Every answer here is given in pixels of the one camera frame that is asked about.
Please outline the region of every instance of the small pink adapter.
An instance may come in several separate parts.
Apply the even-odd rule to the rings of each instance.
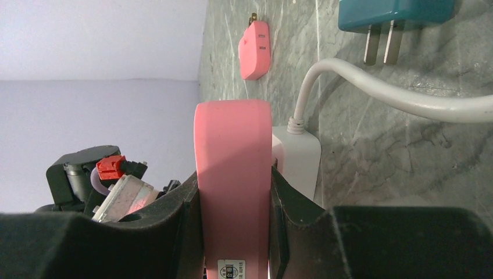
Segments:
[[[269,26],[257,20],[256,13],[250,17],[249,26],[238,44],[238,56],[241,78],[244,80],[258,80],[269,71]]]

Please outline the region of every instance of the white extension socket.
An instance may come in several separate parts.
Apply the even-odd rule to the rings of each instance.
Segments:
[[[287,126],[272,127],[272,164],[298,192],[313,201],[319,173],[320,141],[309,132],[290,134]]]

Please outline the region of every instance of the pink object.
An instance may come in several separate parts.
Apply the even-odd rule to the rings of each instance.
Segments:
[[[238,44],[240,73],[244,80],[257,80],[269,71],[270,40],[266,22],[255,20]]]
[[[267,278],[269,103],[200,103],[195,111],[194,141],[207,277]]]

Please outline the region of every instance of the marble surface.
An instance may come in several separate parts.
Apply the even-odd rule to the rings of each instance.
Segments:
[[[408,89],[440,96],[493,92],[493,0],[458,1],[439,26],[409,30],[396,66],[363,65],[366,36],[337,27],[339,0],[210,0],[199,82],[208,100],[258,98],[286,125],[301,82],[320,59],[340,58]],[[272,62],[240,77],[237,46],[252,12],[270,26]],[[334,205],[458,206],[493,227],[493,124],[439,123],[393,109],[334,73],[319,78],[305,113],[322,144],[315,201]]]

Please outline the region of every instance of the red connector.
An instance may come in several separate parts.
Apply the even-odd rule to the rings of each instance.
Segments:
[[[99,179],[110,180],[119,179],[125,174],[123,170],[120,169],[120,165],[123,161],[126,161],[125,156],[114,155],[106,157],[96,164],[99,173]]]

